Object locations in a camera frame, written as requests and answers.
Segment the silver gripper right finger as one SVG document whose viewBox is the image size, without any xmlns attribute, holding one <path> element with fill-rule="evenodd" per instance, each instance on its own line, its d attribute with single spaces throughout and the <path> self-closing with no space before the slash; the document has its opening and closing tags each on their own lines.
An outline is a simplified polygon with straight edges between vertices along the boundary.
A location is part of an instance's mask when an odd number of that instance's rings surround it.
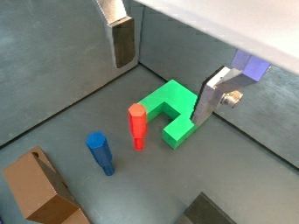
<svg viewBox="0 0 299 224">
<path fill-rule="evenodd" d="M 191 121 L 202 126 L 220 104 L 235 108 L 243 97 L 239 90 L 254 83 L 256 81 L 236 68 L 222 66 L 202 83 Z"/>
</svg>

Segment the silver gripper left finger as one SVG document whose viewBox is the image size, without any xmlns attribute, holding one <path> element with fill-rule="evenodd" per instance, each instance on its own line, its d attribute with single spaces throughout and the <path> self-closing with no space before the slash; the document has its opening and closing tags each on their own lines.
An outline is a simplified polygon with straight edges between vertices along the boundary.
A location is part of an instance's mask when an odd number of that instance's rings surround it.
<svg viewBox="0 0 299 224">
<path fill-rule="evenodd" d="M 95 0 L 107 24 L 116 68 L 126 66 L 136 56 L 135 20 L 127 15 L 123 0 Z"/>
</svg>

